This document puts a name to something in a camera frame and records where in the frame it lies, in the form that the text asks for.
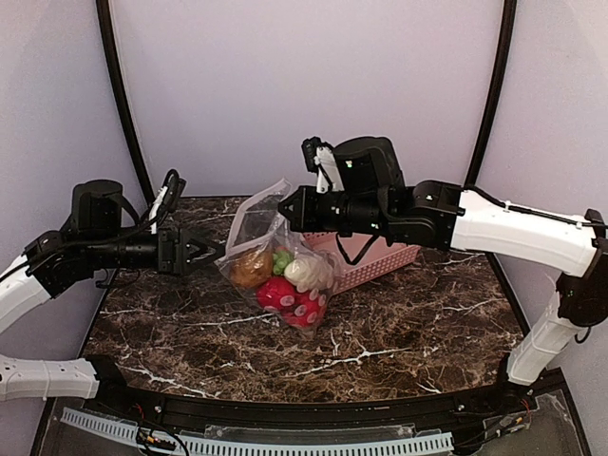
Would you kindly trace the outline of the green toy grapes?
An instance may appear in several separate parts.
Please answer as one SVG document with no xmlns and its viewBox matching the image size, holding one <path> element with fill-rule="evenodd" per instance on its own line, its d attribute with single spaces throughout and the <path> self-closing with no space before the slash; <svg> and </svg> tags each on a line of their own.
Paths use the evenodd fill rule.
<svg viewBox="0 0 608 456">
<path fill-rule="evenodd" d="M 283 276 L 286 267 L 294 260 L 294 254 L 283 247 L 273 252 L 273 275 Z"/>
</svg>

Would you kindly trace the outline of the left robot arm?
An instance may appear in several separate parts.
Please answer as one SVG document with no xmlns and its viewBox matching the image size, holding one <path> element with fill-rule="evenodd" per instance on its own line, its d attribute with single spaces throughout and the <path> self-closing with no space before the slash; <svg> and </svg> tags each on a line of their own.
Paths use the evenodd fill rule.
<svg viewBox="0 0 608 456">
<path fill-rule="evenodd" d="M 1 328 L 98 271 L 155 271 L 188 276 L 224 255 L 222 245 L 183 228 L 163 227 L 185 181 L 170 170 L 152 205 L 139 215 L 114 180 L 76 185 L 71 212 L 58 230 L 32 241 L 1 274 Z M 2 356 L 1 398 L 95 398 L 124 378 L 105 355 L 67 361 Z"/>
</svg>

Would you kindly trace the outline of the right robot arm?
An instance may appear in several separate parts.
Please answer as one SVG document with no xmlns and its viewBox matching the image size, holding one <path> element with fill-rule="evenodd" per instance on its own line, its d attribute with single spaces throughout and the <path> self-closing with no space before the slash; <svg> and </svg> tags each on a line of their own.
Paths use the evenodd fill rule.
<svg viewBox="0 0 608 456">
<path fill-rule="evenodd" d="M 546 310 L 507 356 L 505 378 L 535 383 L 580 331 L 607 317 L 607 227 L 599 212 L 560 215 L 495 199 L 476 186 L 406 184 L 391 141 L 364 136 L 302 144 L 317 183 L 278 206 L 293 231 L 363 234 L 387 244 L 515 257 L 560 271 Z"/>
</svg>

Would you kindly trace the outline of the clear zip top bag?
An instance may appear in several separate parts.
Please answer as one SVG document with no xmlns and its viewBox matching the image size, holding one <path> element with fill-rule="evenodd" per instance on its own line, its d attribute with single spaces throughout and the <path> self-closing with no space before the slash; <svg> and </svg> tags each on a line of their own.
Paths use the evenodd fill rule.
<svg viewBox="0 0 608 456">
<path fill-rule="evenodd" d="M 279 214 L 279 203 L 291 193 L 292 185 L 281 179 L 244 201 L 216 264 L 248 303 L 311 339 L 338 288 L 341 270 L 335 255 L 314 251 Z"/>
</svg>

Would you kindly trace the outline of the red toy fruit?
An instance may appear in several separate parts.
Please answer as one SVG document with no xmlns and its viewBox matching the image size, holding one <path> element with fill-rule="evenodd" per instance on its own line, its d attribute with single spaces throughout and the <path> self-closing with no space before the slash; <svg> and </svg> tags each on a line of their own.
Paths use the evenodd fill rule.
<svg viewBox="0 0 608 456">
<path fill-rule="evenodd" d="M 295 287 L 283 276 L 272 276 L 257 289 L 256 301 L 265 311 L 284 312 L 295 304 Z"/>
<path fill-rule="evenodd" d="M 283 314 L 283 320 L 290 326 L 309 329 L 318 326 L 327 311 L 328 298 L 312 290 L 295 295 L 295 304 Z"/>
</svg>

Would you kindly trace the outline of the white toy radish with leaves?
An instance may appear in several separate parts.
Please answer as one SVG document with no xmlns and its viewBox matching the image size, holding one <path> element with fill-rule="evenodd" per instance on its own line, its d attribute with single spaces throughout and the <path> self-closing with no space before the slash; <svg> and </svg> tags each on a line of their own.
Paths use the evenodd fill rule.
<svg viewBox="0 0 608 456">
<path fill-rule="evenodd" d="M 299 293 L 330 289 L 334 283 L 331 264 L 317 256 L 297 256 L 283 275 Z"/>
</svg>

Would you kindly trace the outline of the brown toy potato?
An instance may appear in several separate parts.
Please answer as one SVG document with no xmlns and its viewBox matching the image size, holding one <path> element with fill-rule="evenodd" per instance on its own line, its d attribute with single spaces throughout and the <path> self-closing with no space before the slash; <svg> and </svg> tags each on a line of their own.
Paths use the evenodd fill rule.
<svg viewBox="0 0 608 456">
<path fill-rule="evenodd" d="M 250 249 L 233 262 L 229 278 L 237 287 L 255 288 L 272 276 L 273 268 L 273 254 L 269 249 Z"/>
</svg>

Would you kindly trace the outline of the red toy fruit front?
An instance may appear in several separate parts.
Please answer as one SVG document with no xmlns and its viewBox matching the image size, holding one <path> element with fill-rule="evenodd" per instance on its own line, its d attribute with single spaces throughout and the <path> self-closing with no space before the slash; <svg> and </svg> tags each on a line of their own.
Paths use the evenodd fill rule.
<svg viewBox="0 0 608 456">
<path fill-rule="evenodd" d="M 284 312 L 295 304 L 295 287 L 283 276 L 272 276 L 257 289 L 256 301 L 265 311 Z"/>
</svg>

